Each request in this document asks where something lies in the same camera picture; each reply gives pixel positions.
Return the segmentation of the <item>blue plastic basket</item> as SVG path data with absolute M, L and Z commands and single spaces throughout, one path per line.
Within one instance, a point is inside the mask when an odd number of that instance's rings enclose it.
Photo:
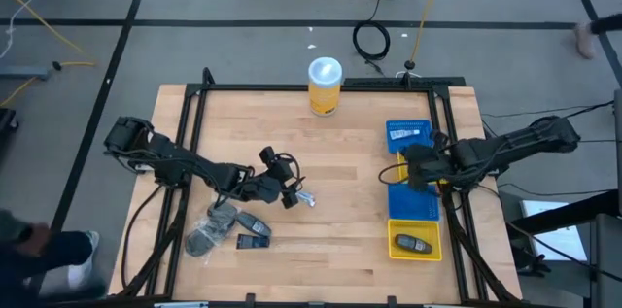
M 428 120 L 387 120 L 386 121 L 386 137 L 387 146 L 391 154 L 396 154 L 402 148 L 411 146 L 413 144 L 430 147 L 432 141 L 430 139 L 430 133 L 432 131 L 432 125 Z M 418 129 L 419 135 L 407 137 L 405 139 L 392 141 L 389 136 L 391 130 L 397 129 Z
M 436 187 L 413 189 L 408 184 L 388 186 L 390 219 L 438 222 L 440 211 Z

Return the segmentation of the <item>black diagonal beam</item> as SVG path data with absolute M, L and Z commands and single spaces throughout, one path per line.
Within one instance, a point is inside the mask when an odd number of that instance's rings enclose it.
M 507 233 L 510 240 L 527 234 L 555 231 L 562 227 L 592 221 L 597 215 L 622 216 L 622 191 L 609 190 L 569 205 L 545 211 L 510 222 Z

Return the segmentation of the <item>yellow white disinfecting wipes canister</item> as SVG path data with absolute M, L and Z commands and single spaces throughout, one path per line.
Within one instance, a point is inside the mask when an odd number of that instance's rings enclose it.
M 319 116 L 332 115 L 337 109 L 342 84 L 342 66 L 332 57 L 319 57 L 308 67 L 310 108 Z

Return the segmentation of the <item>black aluminium table frame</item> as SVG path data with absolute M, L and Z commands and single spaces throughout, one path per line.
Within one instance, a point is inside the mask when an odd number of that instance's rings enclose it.
M 394 162 L 386 121 L 407 119 L 429 120 L 455 140 L 483 133 L 474 91 L 456 77 L 352 79 L 329 117 L 311 112 L 304 85 L 162 86 L 152 116 L 157 131 L 216 162 L 260 167 L 265 147 L 290 153 L 316 203 L 247 203 L 272 229 L 267 248 L 239 250 L 227 238 L 207 256 L 191 257 L 185 237 L 214 193 L 194 179 L 153 195 L 153 178 L 142 175 L 128 214 L 129 250 L 116 265 L 128 281 L 114 279 L 113 293 L 142 304 L 205 301 L 214 308 L 495 303 L 446 218 L 438 223 L 440 260 L 389 254 L 387 189 L 378 175 Z

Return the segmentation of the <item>black caster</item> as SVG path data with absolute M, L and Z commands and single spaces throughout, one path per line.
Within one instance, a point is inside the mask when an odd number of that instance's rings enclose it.
M 19 127 L 16 111 L 0 107 L 0 134 L 7 134 Z

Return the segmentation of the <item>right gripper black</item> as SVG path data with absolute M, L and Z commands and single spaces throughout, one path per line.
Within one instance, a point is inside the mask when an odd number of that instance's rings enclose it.
M 426 189 L 426 178 L 444 176 L 463 176 L 465 170 L 453 153 L 459 144 L 451 144 L 448 135 L 433 129 L 430 133 L 432 147 L 413 144 L 405 148 L 405 160 L 408 169 L 408 185 L 413 189 Z

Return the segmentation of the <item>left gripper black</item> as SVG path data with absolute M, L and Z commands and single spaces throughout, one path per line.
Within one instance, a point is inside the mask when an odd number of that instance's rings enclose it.
M 271 146 L 267 146 L 259 152 L 259 158 L 266 166 L 271 166 L 277 156 Z M 281 193 L 282 183 L 267 175 L 259 175 L 242 183 L 239 186 L 239 201 L 276 201 Z M 282 193 L 281 202 L 285 209 L 290 209 L 298 203 L 295 191 Z

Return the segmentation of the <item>dark blue tube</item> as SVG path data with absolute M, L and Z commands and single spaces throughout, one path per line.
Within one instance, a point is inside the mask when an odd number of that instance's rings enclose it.
M 256 249 L 268 248 L 270 246 L 270 238 L 263 236 L 239 234 L 236 241 L 236 249 Z

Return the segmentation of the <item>grey stand foot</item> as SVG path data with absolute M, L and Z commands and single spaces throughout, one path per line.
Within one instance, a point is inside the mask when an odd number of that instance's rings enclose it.
M 51 75 L 49 67 L 24 66 L 24 65 L 0 65 L 0 80 L 4 79 L 30 79 L 46 80 Z

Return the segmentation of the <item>person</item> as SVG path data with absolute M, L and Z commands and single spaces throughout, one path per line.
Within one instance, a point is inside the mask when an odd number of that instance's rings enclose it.
M 622 13 L 578 23 L 573 29 L 577 52 L 586 59 L 595 56 L 594 40 L 600 34 L 622 30 Z
M 92 282 L 98 244 L 95 231 L 53 232 L 45 223 L 26 222 L 0 208 L 0 308 L 45 304 L 48 298 L 26 281 L 61 267 L 68 269 L 69 296 L 98 292 Z

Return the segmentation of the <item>white paper sheet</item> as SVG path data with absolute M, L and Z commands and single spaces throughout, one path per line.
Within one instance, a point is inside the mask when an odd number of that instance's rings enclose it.
M 550 201 L 536 201 L 536 200 L 523 200 L 520 202 L 522 213 L 525 217 L 534 216 L 546 211 L 554 210 L 563 206 L 567 206 L 567 202 L 550 202 Z M 579 236 L 579 232 L 575 225 L 562 227 L 554 231 L 541 233 L 536 236 L 536 239 L 545 242 L 556 250 L 559 250 L 566 255 L 574 257 L 582 262 L 587 261 L 587 256 Z M 549 261 L 569 261 L 568 258 L 563 257 L 550 249 L 544 247 L 542 244 L 535 240 L 530 241 L 532 249 L 537 256 L 544 255 L 545 260 Z

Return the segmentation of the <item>yellow plastic basket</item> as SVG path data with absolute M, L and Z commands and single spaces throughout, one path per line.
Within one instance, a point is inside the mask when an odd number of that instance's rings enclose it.
M 397 153 L 397 164 L 398 164 L 398 168 L 397 168 L 398 178 L 403 183 L 406 183 L 408 179 L 407 162 L 406 162 L 405 157 L 401 153 Z M 447 184 L 447 181 L 445 179 L 440 179 L 437 181 L 429 182 L 429 185 L 434 185 L 434 184 L 444 185 L 444 184 Z
M 389 257 L 391 259 L 419 261 L 442 260 L 440 230 L 437 222 L 389 219 L 387 227 Z M 395 237 L 398 234 L 408 234 L 426 241 L 432 246 L 432 252 L 428 255 L 422 255 L 398 248 L 395 244 Z

